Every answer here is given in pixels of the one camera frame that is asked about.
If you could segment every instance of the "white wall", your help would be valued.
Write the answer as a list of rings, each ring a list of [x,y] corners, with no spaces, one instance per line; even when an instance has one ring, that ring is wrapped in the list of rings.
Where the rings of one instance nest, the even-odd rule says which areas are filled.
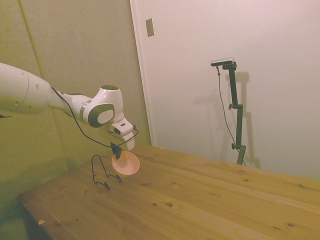
[[[247,165],[320,180],[320,1],[131,0],[131,9],[153,145],[237,161],[210,66],[233,57]],[[226,113],[235,135],[237,112]]]

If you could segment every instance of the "cable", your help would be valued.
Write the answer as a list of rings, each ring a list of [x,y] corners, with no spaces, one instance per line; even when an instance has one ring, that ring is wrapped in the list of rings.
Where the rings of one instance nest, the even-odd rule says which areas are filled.
[[[111,146],[105,145],[105,144],[103,144],[103,143],[101,143],[101,142],[99,142],[99,141],[97,141],[97,140],[94,140],[94,139],[92,139],[91,137],[87,136],[87,135],[84,133],[84,131],[81,129],[81,127],[80,127],[80,125],[79,125],[79,123],[78,123],[78,121],[77,121],[77,119],[76,119],[76,116],[75,116],[75,114],[74,114],[74,111],[72,110],[72,108],[71,108],[71,106],[69,105],[69,103],[68,103],[53,87],[51,87],[51,88],[52,88],[52,90],[67,104],[67,106],[69,107],[69,109],[70,109],[70,111],[71,111],[71,113],[72,113],[72,116],[73,116],[73,119],[75,120],[76,125],[78,126],[78,128],[79,128],[80,131],[81,131],[81,133],[82,133],[86,138],[88,138],[88,139],[90,139],[91,141],[94,141],[95,143],[100,144],[100,145],[102,145],[102,146],[104,146],[104,147],[112,148]],[[135,136],[138,135],[139,131],[136,129],[135,126],[133,127],[133,129],[136,131],[136,134],[133,135],[133,137],[129,138],[128,140],[126,140],[126,141],[124,141],[124,142],[116,145],[117,147],[119,147],[119,146],[122,145],[122,144],[125,144],[125,143],[129,142],[131,139],[133,139]]]
[[[232,141],[233,141],[233,144],[236,145],[236,142],[235,142],[235,139],[234,139],[234,136],[232,135],[231,131],[230,131],[230,128],[229,128],[229,125],[228,125],[228,122],[227,122],[227,118],[226,118],[226,111],[225,111],[225,105],[224,105],[224,101],[222,100],[222,94],[221,94],[221,80],[220,80],[220,71],[219,71],[219,67],[216,66],[216,69],[218,70],[218,77],[219,77],[219,94],[220,94],[220,99],[221,99],[221,104],[222,104],[222,109],[223,109],[223,116],[224,116],[224,121],[225,121],[225,124],[226,124],[226,127],[228,128],[228,132],[232,138]]]

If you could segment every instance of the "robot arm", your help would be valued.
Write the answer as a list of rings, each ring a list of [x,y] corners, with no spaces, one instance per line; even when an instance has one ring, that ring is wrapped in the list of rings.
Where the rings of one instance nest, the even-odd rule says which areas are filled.
[[[42,78],[22,69],[0,63],[0,109],[14,113],[38,114],[51,107],[64,111],[70,117],[100,128],[135,146],[134,127],[124,117],[123,99],[119,88],[100,87],[94,98],[82,94],[55,91]]]

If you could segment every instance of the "black wire holder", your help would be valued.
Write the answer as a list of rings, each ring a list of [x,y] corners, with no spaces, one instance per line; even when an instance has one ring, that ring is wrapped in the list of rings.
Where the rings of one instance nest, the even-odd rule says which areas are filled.
[[[111,177],[114,177],[114,178],[118,179],[118,181],[119,181],[120,183],[122,182],[122,180],[121,180],[121,178],[120,178],[120,176],[119,176],[118,174],[116,174],[115,176],[114,176],[114,175],[112,175],[112,174],[107,174],[106,168],[105,168],[105,166],[104,166],[104,163],[102,162],[101,157],[100,157],[99,155],[94,155],[94,156],[92,157],[92,159],[91,159],[91,165],[92,165],[92,178],[93,178],[93,182],[94,182],[94,184],[101,184],[101,185],[104,185],[108,190],[110,190],[110,187],[109,187],[109,185],[108,185],[106,182],[101,183],[101,182],[99,182],[99,181],[96,181],[96,180],[95,180],[95,172],[94,172],[94,157],[99,157],[100,162],[101,162],[101,164],[102,164],[102,167],[103,167],[103,169],[104,169],[104,172],[105,172],[105,175],[107,176],[107,178],[109,178],[109,176],[111,176]]]

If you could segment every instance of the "wooden tabletop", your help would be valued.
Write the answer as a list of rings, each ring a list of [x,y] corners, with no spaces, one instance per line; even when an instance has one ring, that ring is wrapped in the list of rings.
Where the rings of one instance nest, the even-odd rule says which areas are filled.
[[[55,240],[320,240],[320,182],[144,144],[119,182],[99,158],[18,199]],[[112,153],[103,157],[113,174]]]

